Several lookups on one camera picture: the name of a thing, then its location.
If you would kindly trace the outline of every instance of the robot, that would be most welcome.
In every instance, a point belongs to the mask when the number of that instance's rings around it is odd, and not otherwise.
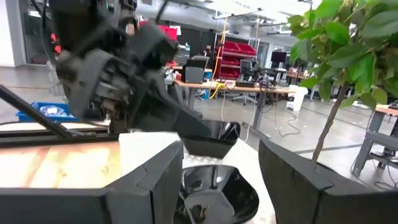
[[[84,118],[91,105],[110,116],[109,129],[116,134],[136,128],[206,136],[209,130],[200,118],[165,89],[160,69],[173,59],[177,43],[154,23],[137,29],[136,7],[132,0],[49,1],[62,48],[57,75],[71,114]],[[128,24],[134,35],[126,32]]]

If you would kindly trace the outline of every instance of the tree trunk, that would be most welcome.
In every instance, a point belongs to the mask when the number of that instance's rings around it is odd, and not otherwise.
[[[330,127],[333,124],[333,120],[335,119],[335,116],[337,114],[338,108],[341,105],[341,102],[344,100],[344,96],[346,94],[348,87],[349,87],[349,83],[345,82],[343,84],[343,86],[341,87],[340,92],[338,93],[335,104],[331,108],[331,111],[330,111],[330,114],[326,121],[325,127],[323,128],[323,131],[322,131],[321,135],[319,136],[317,147],[315,148],[315,151],[312,154],[312,160],[314,162],[316,162],[318,160],[319,154],[321,153],[321,150],[323,148],[323,142],[325,141],[326,135],[329,133]]]

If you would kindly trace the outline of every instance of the red storage bin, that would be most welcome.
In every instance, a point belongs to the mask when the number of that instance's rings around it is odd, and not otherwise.
[[[237,79],[239,73],[233,68],[222,68],[220,71],[220,78],[224,79]]]
[[[226,41],[224,43],[224,52],[241,53],[241,49],[236,43]]]
[[[257,52],[248,44],[236,44],[241,50],[241,54],[256,56]]]
[[[167,29],[167,35],[171,40],[177,40],[177,32],[178,32],[178,30],[175,28]]]
[[[141,21],[139,23],[139,27],[144,25],[145,23],[148,23],[148,21]],[[170,28],[168,26],[162,26],[159,25],[159,29],[162,30],[171,40],[177,40],[177,29]]]
[[[229,56],[224,56],[223,57],[223,64],[225,65],[239,65],[240,62],[236,57],[229,57]]]

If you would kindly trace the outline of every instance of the black plastic bowl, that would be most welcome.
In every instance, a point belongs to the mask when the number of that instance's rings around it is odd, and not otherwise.
[[[244,223],[259,207],[256,190],[231,166],[197,166],[182,172],[174,223]]]
[[[210,128],[210,136],[184,136],[180,138],[189,154],[223,159],[238,141],[241,125],[237,122],[203,120]]]

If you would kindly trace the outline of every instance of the white table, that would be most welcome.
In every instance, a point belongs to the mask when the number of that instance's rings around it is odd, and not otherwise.
[[[148,161],[151,157],[169,146],[180,138],[175,133],[130,133],[121,134],[119,143],[122,153],[121,159],[126,159],[130,167],[124,167],[122,175],[129,173],[142,163]],[[256,216],[249,224],[271,224],[274,223],[274,207],[267,193],[266,186],[262,179],[258,152],[247,145],[242,140],[238,142],[224,159],[215,159],[211,157],[191,156],[184,152],[183,168],[202,165],[227,165],[239,169],[241,175],[253,186],[260,198],[259,210]]]

